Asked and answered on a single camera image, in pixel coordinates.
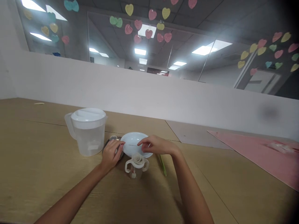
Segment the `white wall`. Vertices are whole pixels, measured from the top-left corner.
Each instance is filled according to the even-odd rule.
[[[298,100],[23,51],[3,2],[0,50],[18,97],[299,140]]]

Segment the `white plate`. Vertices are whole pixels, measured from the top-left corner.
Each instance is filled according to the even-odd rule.
[[[148,137],[146,134],[143,134],[140,132],[130,132],[130,133],[125,134],[121,138],[121,141],[126,142],[124,144],[124,153],[130,158],[136,152],[139,152],[144,158],[150,157],[152,155],[152,153],[149,153],[149,152],[144,153],[141,150],[142,145],[137,146],[137,143],[146,137]]]

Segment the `green paper heart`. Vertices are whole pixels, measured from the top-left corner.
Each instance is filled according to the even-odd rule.
[[[277,45],[275,45],[275,44],[270,45],[269,48],[274,52],[277,48]]]
[[[118,18],[116,26],[117,26],[118,28],[121,28],[121,27],[122,27],[122,18]]]
[[[275,68],[276,68],[276,70],[279,69],[282,65],[283,65],[282,62],[281,62],[281,63],[276,62],[276,63],[275,63]]]
[[[113,17],[113,16],[110,16],[110,23],[111,23],[112,25],[117,24],[117,18],[115,18],[115,17]]]
[[[299,58],[299,54],[294,54],[294,55],[292,56],[292,60],[293,60],[293,61],[297,61],[298,58]]]

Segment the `pink paper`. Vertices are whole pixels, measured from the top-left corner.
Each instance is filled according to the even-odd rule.
[[[299,152],[283,154],[266,144],[273,140],[208,131],[223,143],[299,192]],[[299,143],[284,143],[299,149]]]

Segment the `paper heart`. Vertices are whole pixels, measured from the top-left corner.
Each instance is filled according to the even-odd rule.
[[[125,34],[131,34],[132,31],[133,31],[133,28],[129,24],[127,24],[125,26]]]
[[[274,43],[279,38],[281,38],[281,36],[282,36],[282,32],[275,33],[274,36],[273,36],[273,38],[272,38],[272,43]]]
[[[242,68],[245,65],[245,61],[238,62],[238,68]]]
[[[136,44],[139,44],[140,42],[141,42],[141,36],[138,36],[137,34],[134,36],[134,42],[136,43]]]
[[[258,71],[257,68],[253,68],[250,70],[250,75],[253,76]]]
[[[247,58],[249,55],[249,53],[247,51],[243,51],[243,53],[241,54],[241,60]]]
[[[141,29],[141,27],[142,27],[142,21],[141,20],[135,20],[134,24],[135,24],[135,27],[136,27],[137,30]]]
[[[69,44],[69,37],[68,36],[63,36],[61,39],[62,39],[62,42],[64,42],[65,45]]]
[[[126,9],[126,13],[129,16],[131,16],[133,14],[133,11],[134,11],[134,6],[132,4],[126,5],[125,9]]]
[[[291,72],[296,71],[299,68],[299,64],[294,64],[291,68]]]
[[[266,62],[266,68],[269,68],[272,65],[272,62]]]
[[[274,52],[277,48],[277,45],[272,44],[272,45],[269,46],[269,48],[270,48],[270,50],[272,50]]]
[[[258,56],[265,53],[266,49],[267,49],[266,47],[262,47],[262,48],[258,49]]]
[[[161,43],[161,42],[164,40],[163,35],[160,34],[160,33],[158,33],[158,34],[157,34],[157,40],[158,40],[159,43]]]
[[[287,40],[289,40],[290,38],[291,38],[291,33],[290,32],[287,32],[287,33],[285,33],[284,34],[284,36],[282,37],[282,39],[281,39],[281,42],[283,43],[283,42],[286,42]]]
[[[162,9],[162,16],[164,19],[167,19],[170,15],[170,8],[163,8]]]
[[[118,28],[121,28],[121,27],[122,27],[122,18],[118,18],[118,19],[117,19],[116,26],[117,26]]]
[[[46,36],[49,36],[50,31],[49,31],[49,28],[48,28],[47,26],[43,26],[43,27],[41,28],[41,31],[42,31]]]
[[[263,46],[265,46],[266,43],[267,43],[267,40],[265,40],[265,39],[259,40],[258,48],[262,48]]]
[[[157,16],[157,12],[155,12],[154,10],[149,10],[149,19],[150,20],[154,20]]]
[[[145,37],[146,37],[147,39],[151,38],[152,35],[153,35],[153,31],[152,31],[152,30],[146,30],[146,31],[145,31]]]
[[[278,58],[280,58],[280,57],[282,56],[282,54],[283,54],[283,50],[276,51],[275,54],[274,54],[274,57],[275,57],[276,59],[278,59]]]
[[[258,48],[257,44],[252,44],[251,47],[250,47],[250,49],[249,49],[249,53],[252,53],[252,52],[256,51],[257,48]]]
[[[283,65],[282,62],[281,62],[281,63],[276,62],[276,63],[275,63],[275,68],[276,68],[276,70],[279,69],[282,65]]]
[[[299,44],[291,44],[289,49],[288,49],[288,53],[293,52],[294,50],[296,50],[299,47]]]
[[[56,43],[56,42],[59,41],[59,37],[57,35],[52,34],[51,41],[53,41],[54,43]]]
[[[29,10],[24,9],[24,15],[26,16],[27,19],[32,20],[32,14]]]
[[[178,2],[178,0],[170,0],[170,1],[172,5],[175,5]]]
[[[166,33],[164,34],[164,40],[169,43],[169,41],[171,40],[172,38],[172,34],[171,33]]]
[[[50,24],[50,29],[53,31],[53,33],[57,33],[58,31],[58,26],[56,23],[51,23]]]
[[[164,30],[165,26],[164,26],[164,23],[158,23],[157,24],[157,29],[158,30]]]
[[[74,0],[73,2],[64,0],[64,6],[68,11],[72,11],[72,10],[74,10],[75,12],[79,11],[79,4],[76,0]]]
[[[193,9],[196,6],[197,0],[189,0],[188,5],[190,9]]]
[[[50,20],[50,23],[55,23],[56,22],[56,15],[55,15],[55,13],[48,12],[47,15],[48,15],[48,18]]]
[[[294,54],[294,55],[292,56],[292,60],[293,60],[293,61],[297,61],[298,58],[299,58],[299,54]]]

